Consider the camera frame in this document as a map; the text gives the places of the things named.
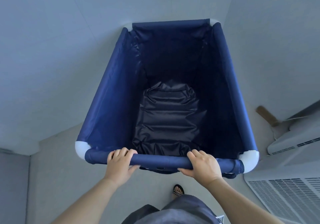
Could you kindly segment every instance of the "hand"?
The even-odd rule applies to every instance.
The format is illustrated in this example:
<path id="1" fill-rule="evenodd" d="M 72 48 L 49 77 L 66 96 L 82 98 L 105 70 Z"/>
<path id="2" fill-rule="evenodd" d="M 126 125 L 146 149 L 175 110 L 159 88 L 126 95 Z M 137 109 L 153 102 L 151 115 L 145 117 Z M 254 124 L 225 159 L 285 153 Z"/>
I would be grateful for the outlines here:
<path id="1" fill-rule="evenodd" d="M 193 170 L 178 168 L 184 175 L 193 177 L 199 184 L 207 188 L 216 179 L 222 179 L 219 163 L 204 151 L 192 150 L 187 153 Z"/>
<path id="2" fill-rule="evenodd" d="M 136 150 L 122 148 L 110 152 L 107 159 L 105 180 L 109 180 L 118 188 L 131 177 L 132 173 L 140 166 L 135 165 L 129 168 L 131 158 L 138 154 Z"/>

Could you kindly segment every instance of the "forearm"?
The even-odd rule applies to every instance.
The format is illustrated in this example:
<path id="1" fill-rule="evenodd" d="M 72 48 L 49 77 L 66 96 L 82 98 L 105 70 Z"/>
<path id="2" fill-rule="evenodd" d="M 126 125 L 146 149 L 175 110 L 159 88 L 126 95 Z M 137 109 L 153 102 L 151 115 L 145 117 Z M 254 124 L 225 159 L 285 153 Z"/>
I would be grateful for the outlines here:
<path id="1" fill-rule="evenodd" d="M 52 224 L 98 224 L 116 189 L 116 186 L 109 180 L 99 181 L 56 218 Z"/>
<path id="2" fill-rule="evenodd" d="M 221 205 L 232 224 L 283 224 L 278 218 L 235 191 L 223 179 L 213 181 L 207 189 Z"/>

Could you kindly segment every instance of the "air conditioner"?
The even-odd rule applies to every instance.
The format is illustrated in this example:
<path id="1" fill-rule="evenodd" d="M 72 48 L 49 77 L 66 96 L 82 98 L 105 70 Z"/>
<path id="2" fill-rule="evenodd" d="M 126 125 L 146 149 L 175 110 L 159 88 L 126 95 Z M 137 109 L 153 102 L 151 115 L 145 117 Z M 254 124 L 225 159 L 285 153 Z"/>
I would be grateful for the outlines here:
<path id="1" fill-rule="evenodd" d="M 320 111 L 291 125 L 289 132 L 268 146 L 268 153 L 275 155 L 314 142 L 320 142 Z"/>
<path id="2" fill-rule="evenodd" d="M 285 223 L 320 223 L 320 141 L 263 158 L 246 183 Z"/>

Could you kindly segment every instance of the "left hand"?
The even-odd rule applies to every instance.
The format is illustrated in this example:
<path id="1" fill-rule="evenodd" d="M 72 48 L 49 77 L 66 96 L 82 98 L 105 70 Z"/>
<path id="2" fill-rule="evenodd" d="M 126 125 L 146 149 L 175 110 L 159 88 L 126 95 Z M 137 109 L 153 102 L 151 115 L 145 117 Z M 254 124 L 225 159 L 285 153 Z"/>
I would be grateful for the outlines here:
<path id="1" fill-rule="evenodd" d="M 132 173 L 140 166 L 135 165 L 129 168 L 131 158 L 134 154 L 138 154 L 136 150 L 128 150 L 122 148 L 110 152 L 107 159 L 105 180 L 109 180 L 118 188 L 123 185 L 131 177 Z"/>

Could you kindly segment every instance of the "person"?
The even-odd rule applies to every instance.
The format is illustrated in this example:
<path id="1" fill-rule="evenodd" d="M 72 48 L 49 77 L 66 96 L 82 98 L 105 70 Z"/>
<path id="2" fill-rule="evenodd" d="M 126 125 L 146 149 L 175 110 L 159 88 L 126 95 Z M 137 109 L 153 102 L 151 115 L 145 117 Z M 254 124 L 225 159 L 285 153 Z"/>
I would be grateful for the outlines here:
<path id="1" fill-rule="evenodd" d="M 111 152 L 107 158 L 104 178 L 67 208 L 52 224 L 98 224 L 110 197 L 139 168 L 137 165 L 129 167 L 135 153 L 135 150 L 127 148 Z M 187 156 L 193 170 L 178 170 L 186 176 L 193 177 L 212 194 L 231 224 L 283 224 L 228 185 L 222 178 L 220 166 L 213 156 L 197 150 L 188 152 Z M 146 205 L 130 214 L 122 223 L 221 223 L 201 200 L 184 194 L 180 185 L 175 186 L 173 193 L 174 200 L 162 210 Z"/>

